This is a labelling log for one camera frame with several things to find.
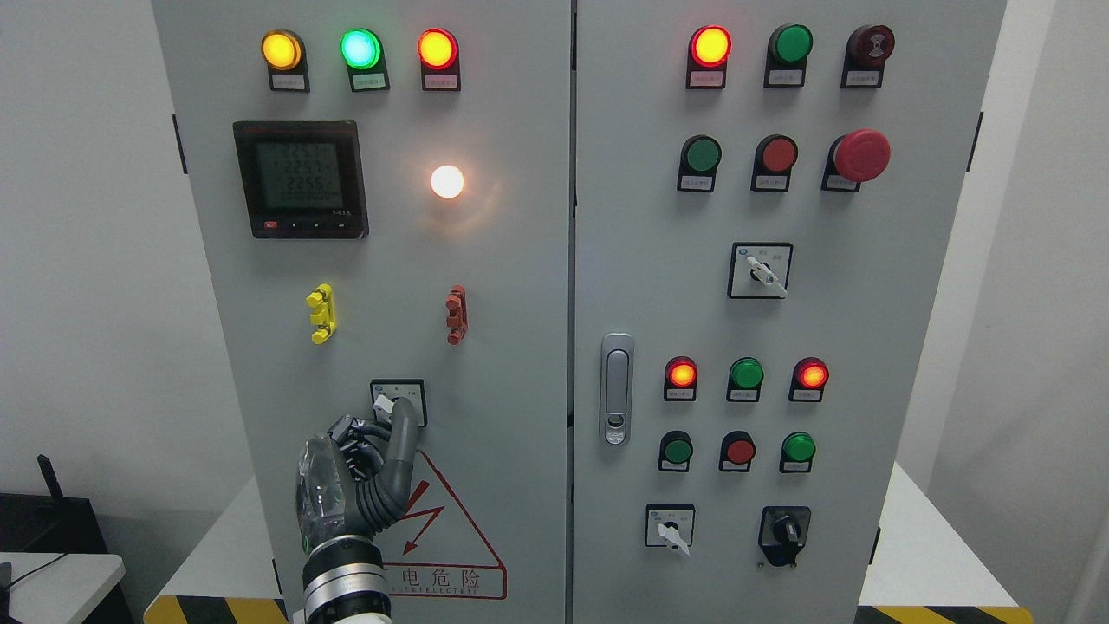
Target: red indicator light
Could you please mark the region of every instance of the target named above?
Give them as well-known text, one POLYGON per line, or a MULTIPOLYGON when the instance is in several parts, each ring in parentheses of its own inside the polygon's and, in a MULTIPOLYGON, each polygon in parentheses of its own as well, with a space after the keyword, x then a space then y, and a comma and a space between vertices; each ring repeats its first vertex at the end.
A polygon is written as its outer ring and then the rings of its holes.
POLYGON ((696 367, 689 358, 675 358, 667 369, 667 380, 674 388, 689 388, 696 382, 696 367))
POLYGON ((701 67, 720 67, 732 52, 732 35, 722 25, 706 25, 690 40, 690 54, 701 67))
POLYGON ((796 369, 797 383, 808 390, 818 390, 828 382, 828 368, 816 358, 802 360, 796 369))
POLYGON ((444 70, 458 59, 458 41, 441 28, 430 28, 419 35, 416 43, 419 60, 434 70, 444 70))

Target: red triangle warning sign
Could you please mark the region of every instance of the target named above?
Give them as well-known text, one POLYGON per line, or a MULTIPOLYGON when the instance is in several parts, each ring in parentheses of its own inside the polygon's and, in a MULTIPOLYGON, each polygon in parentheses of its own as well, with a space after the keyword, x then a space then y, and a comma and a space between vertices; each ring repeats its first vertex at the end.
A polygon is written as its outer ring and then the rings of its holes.
POLYGON ((505 600, 508 571, 426 453, 416 453, 413 495, 374 543, 394 596, 505 600))

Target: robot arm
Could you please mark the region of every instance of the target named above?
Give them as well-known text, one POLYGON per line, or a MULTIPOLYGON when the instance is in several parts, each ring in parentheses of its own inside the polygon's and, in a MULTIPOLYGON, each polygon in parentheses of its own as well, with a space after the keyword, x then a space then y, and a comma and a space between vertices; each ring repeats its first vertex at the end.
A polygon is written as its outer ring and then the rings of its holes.
POLYGON ((297 468, 297 520, 308 555, 305 622, 391 624, 381 553, 372 539, 405 513, 419 418, 399 399, 391 426, 345 417, 328 434, 305 443, 297 468), (388 441, 384 459, 370 438, 388 441))

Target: white indicator light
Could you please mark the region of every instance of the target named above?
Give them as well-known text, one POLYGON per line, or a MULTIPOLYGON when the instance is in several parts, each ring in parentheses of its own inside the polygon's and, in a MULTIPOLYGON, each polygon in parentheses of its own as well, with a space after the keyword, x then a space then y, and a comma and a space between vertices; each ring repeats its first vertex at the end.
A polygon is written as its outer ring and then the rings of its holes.
POLYGON ((431 172, 431 190, 445 200, 452 200, 462 192, 466 177, 461 170, 452 164, 444 164, 431 172))

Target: red terminal block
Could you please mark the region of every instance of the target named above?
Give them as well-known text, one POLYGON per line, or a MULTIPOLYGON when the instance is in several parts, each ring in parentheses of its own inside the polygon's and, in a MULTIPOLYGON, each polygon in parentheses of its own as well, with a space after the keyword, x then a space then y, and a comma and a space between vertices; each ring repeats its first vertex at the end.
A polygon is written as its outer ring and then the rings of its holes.
POLYGON ((466 317, 466 288, 455 284, 447 293, 447 345, 458 346, 469 330, 469 319, 466 317))

